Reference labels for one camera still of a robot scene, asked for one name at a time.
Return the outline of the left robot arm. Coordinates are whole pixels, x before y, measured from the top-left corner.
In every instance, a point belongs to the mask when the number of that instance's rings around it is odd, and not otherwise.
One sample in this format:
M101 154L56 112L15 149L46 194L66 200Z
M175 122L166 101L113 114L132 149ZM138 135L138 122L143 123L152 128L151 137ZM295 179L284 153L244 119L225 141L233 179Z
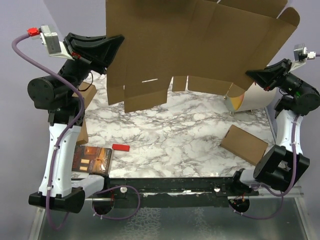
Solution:
M31 80L27 86L37 109L48 112L50 143L45 173L30 205L78 213L92 194L103 198L111 186L103 176L90 175L72 184L72 163L81 132L85 101L79 86L90 72L105 74L124 41L123 35L87 37L69 33L63 41L56 34L40 35L51 57L64 58L58 73Z

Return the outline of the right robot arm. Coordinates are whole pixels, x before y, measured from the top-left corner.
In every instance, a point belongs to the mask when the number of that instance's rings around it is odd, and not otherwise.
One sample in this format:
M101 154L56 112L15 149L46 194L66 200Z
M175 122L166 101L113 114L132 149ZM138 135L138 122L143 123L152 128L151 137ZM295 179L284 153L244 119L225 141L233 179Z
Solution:
M309 56L295 61L284 58L264 69L246 71L246 75L265 91L278 88L283 94L274 107L277 123L275 145L254 170L242 168L235 172L229 184L234 195L251 193L263 187L272 195L283 197L308 169L310 159L303 155L300 143L301 123L304 116L320 106L320 93L293 74L308 60Z

